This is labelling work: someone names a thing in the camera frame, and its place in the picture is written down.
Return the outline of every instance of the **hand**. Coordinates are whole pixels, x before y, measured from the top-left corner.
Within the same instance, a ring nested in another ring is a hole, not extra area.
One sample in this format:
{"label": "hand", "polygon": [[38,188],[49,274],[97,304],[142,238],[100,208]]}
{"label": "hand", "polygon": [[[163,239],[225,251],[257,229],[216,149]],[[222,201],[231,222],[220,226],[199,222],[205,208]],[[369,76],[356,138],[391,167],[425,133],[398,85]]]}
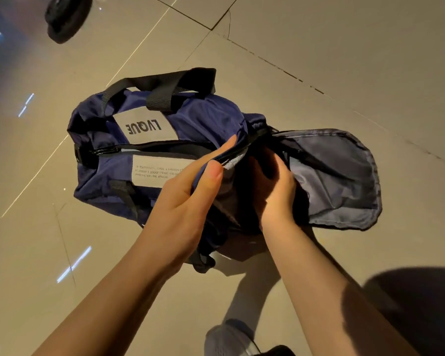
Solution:
{"label": "hand", "polygon": [[267,148],[260,155],[265,173],[254,157],[249,158],[249,164],[253,180],[252,202],[263,232],[264,228],[281,221],[293,221],[296,184],[293,174],[278,155]]}
{"label": "hand", "polygon": [[[235,143],[234,135],[219,149],[192,162],[176,177],[166,181],[160,192],[137,242],[151,250],[154,262],[167,269],[169,276],[178,272],[196,250],[206,215],[218,194],[223,167],[211,159]],[[192,183],[205,163],[208,163],[206,169],[191,195]]]}

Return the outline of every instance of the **person's left hand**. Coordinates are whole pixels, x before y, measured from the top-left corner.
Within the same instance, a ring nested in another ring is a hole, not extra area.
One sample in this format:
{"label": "person's left hand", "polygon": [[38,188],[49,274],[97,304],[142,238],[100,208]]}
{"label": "person's left hand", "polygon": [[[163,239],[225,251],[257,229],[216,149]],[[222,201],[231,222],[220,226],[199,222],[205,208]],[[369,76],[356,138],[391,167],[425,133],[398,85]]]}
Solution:
{"label": "person's left hand", "polygon": [[[218,194],[223,167],[211,159],[235,143],[234,135],[219,149],[192,162],[176,177],[166,181],[160,192],[137,243],[145,245],[154,261],[166,268],[169,276],[178,272],[196,250],[206,215]],[[192,183],[207,162],[198,186],[191,195]]]}

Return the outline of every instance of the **forearm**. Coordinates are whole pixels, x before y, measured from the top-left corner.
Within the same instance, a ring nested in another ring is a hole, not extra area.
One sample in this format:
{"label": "forearm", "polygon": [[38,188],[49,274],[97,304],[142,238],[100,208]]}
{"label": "forearm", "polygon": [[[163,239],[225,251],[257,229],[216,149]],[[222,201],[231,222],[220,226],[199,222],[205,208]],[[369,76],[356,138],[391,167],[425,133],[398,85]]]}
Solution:
{"label": "forearm", "polygon": [[294,222],[264,235],[314,356],[417,355]]}
{"label": "forearm", "polygon": [[166,269],[140,236],[34,355],[123,355],[163,286]]}

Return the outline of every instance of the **person's left arm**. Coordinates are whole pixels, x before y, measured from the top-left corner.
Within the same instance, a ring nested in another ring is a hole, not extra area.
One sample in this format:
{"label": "person's left arm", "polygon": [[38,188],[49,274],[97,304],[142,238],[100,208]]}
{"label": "person's left arm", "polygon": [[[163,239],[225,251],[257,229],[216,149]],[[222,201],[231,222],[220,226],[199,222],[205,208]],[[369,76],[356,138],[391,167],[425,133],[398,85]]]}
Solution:
{"label": "person's left arm", "polygon": [[165,183],[135,244],[34,356],[126,352],[160,288],[198,245],[206,214],[221,185],[223,167],[210,161],[191,195],[197,172],[234,143],[232,137],[220,149],[194,161]]}

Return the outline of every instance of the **bag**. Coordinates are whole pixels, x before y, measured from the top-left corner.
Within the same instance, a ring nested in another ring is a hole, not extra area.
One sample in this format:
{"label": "bag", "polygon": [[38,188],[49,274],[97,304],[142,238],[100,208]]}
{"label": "bag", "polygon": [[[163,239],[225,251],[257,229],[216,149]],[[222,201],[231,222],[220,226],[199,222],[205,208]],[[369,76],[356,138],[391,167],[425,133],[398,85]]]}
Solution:
{"label": "bag", "polygon": [[260,235],[247,156],[262,145],[281,156],[298,181],[299,224],[365,230],[377,221],[377,168],[358,139],[334,129],[278,132],[263,115],[242,113],[214,95],[215,74],[195,68],[126,78],[81,102],[68,127],[78,162],[74,196],[144,227],[165,180],[235,134],[235,146],[215,157],[223,181],[188,261],[197,271],[214,266],[209,254],[228,238]]}

